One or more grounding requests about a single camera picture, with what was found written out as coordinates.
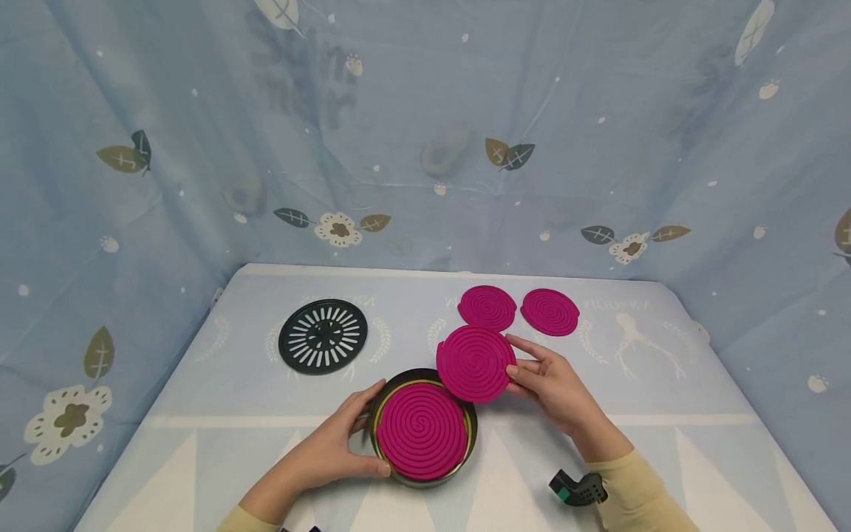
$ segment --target right hand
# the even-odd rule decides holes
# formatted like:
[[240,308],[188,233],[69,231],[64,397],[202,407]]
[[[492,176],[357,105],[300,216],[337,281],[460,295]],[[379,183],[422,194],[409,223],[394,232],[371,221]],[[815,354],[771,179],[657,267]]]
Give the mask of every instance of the right hand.
[[603,410],[567,359],[515,335],[505,335],[505,338],[535,358],[518,358],[517,366],[505,369],[511,377],[509,393],[535,401],[546,417],[571,438],[589,425],[606,420]]

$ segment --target gold rim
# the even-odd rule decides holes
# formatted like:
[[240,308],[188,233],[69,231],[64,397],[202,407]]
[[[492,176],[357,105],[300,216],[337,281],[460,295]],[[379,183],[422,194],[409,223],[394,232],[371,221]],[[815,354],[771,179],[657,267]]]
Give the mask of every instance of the gold rim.
[[[417,384],[417,383],[420,383],[420,382],[425,382],[427,384],[433,384],[433,385],[436,385],[436,386],[440,386],[441,388],[446,388],[446,386],[444,386],[442,382],[437,382],[436,380],[430,380],[430,379],[409,380],[408,382],[404,382],[404,383],[400,384],[399,386],[396,386],[395,388],[393,388],[393,390],[390,393],[388,393],[384,397],[384,400],[381,401],[381,403],[378,405],[378,410],[375,411],[375,419],[373,419],[373,424],[370,427],[370,430],[373,433],[373,437],[375,438],[375,440],[374,440],[375,441],[375,453],[379,456],[379,458],[381,458],[382,460],[384,460],[388,464],[390,464],[390,468],[392,469],[393,472],[395,472],[397,475],[402,475],[403,477],[405,477],[405,475],[403,475],[402,473],[397,471],[397,469],[393,466],[393,464],[391,464],[390,461],[387,460],[387,457],[385,456],[384,452],[381,450],[381,446],[378,443],[378,436],[376,435],[376,433],[378,431],[378,422],[381,419],[381,413],[384,411],[384,407],[385,407],[385,404],[387,403],[387,400],[390,399],[393,396],[394,393],[398,392],[399,390],[401,390],[405,386],[410,386],[412,384]],[[446,478],[446,477],[451,477],[452,475],[455,474],[455,472],[457,472],[461,468],[461,466],[464,465],[464,462],[467,461],[467,458],[470,456],[470,451],[472,449],[472,443],[473,443],[472,429],[471,429],[472,420],[470,419],[470,413],[467,412],[467,409],[465,409],[461,405],[459,405],[459,406],[461,408],[461,412],[464,413],[464,430],[467,433],[467,448],[464,451],[464,458],[461,459],[461,461],[458,463],[457,466],[452,468],[452,471],[446,473],[442,477],[433,478],[432,480],[418,480],[416,478],[405,477],[407,480],[409,480],[411,482],[428,483],[428,482],[434,482],[435,480],[441,480],[441,479]]]

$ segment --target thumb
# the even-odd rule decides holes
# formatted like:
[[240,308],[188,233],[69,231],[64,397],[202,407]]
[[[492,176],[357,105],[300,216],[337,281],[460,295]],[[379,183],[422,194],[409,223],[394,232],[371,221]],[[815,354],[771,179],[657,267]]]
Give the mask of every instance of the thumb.
[[346,469],[350,477],[390,477],[390,464],[377,456],[352,455]]
[[505,372],[511,377],[511,380],[532,390],[533,392],[537,392],[540,390],[541,386],[544,384],[544,377],[532,373],[528,369],[518,368],[517,366],[508,366],[505,368]]

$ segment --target flower print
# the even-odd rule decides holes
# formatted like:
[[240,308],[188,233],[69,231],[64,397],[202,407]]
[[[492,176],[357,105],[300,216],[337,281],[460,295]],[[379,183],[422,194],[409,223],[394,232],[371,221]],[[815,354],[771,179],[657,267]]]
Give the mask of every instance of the flower print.
[[650,233],[634,233],[624,238],[621,243],[612,244],[608,249],[610,255],[614,256],[620,264],[626,265],[637,259],[647,249],[647,239]]
[[325,213],[313,230],[322,240],[329,240],[332,246],[348,248],[358,245],[363,236],[355,229],[355,222],[343,213]]
[[30,461],[46,466],[62,456],[68,447],[82,447],[103,428],[101,417],[112,406],[112,391],[98,386],[86,393],[82,385],[48,393],[43,412],[26,424],[24,441],[35,443]]

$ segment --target leaf print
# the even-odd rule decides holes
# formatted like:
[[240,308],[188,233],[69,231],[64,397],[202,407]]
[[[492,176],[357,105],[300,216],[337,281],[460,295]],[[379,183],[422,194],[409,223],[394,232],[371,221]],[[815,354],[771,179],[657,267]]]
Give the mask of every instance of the leaf print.
[[388,215],[369,215],[361,219],[360,229],[366,232],[379,232],[390,223]]
[[603,245],[614,240],[614,229],[606,226],[590,226],[581,230],[582,236],[590,243]]
[[508,157],[505,159],[505,167],[509,170],[521,168],[532,157],[534,144],[518,144],[508,149]]
[[153,155],[151,152],[151,143],[148,142],[148,135],[140,129],[130,135],[130,138],[133,139],[133,144],[136,146],[136,157],[145,165],[145,170],[148,170],[151,167],[151,157]]
[[311,224],[307,215],[300,210],[295,209],[278,209],[275,211],[275,216],[287,222],[293,227],[304,229]]
[[381,338],[378,349],[376,349],[373,356],[369,358],[369,362],[375,363],[381,360],[387,352],[390,351],[392,336],[390,334],[390,327],[387,326],[387,322],[379,317],[373,320],[373,327],[378,330],[378,334]]
[[684,237],[691,232],[691,229],[683,226],[664,226],[660,227],[653,233],[652,240],[654,242],[667,242],[675,238]]
[[254,0],[263,15],[282,30],[297,30],[299,4],[296,0]]
[[444,327],[446,327],[446,320],[441,318],[432,323],[425,332],[425,341],[428,343],[428,349],[432,355],[437,354],[437,335]]
[[833,241],[840,251],[851,254],[851,209],[848,209],[837,222],[837,228],[833,232]]
[[492,164],[500,168],[505,165],[505,160],[508,158],[508,145],[505,142],[496,139],[485,139],[484,151]]
[[14,468],[12,464],[16,461],[20,460],[26,456],[24,453],[21,456],[18,456],[14,460],[10,461],[8,464],[0,464],[0,502],[3,502],[3,499],[6,498],[6,495],[12,491],[12,486],[14,486],[14,480],[17,478],[17,473],[14,472]]
[[751,51],[757,46],[762,34],[765,32],[765,26],[774,15],[774,2],[772,0],[762,0],[751,15],[751,19],[747,21],[745,30],[739,39],[739,44],[736,46],[736,53],[733,62],[736,66],[742,66],[751,54]]
[[130,146],[107,146],[97,151],[104,163],[125,174],[135,174],[144,168],[139,154]]
[[106,375],[112,368],[112,359],[115,357],[115,346],[112,344],[112,335],[106,327],[101,327],[94,333],[83,358],[83,371],[92,379],[99,379]]

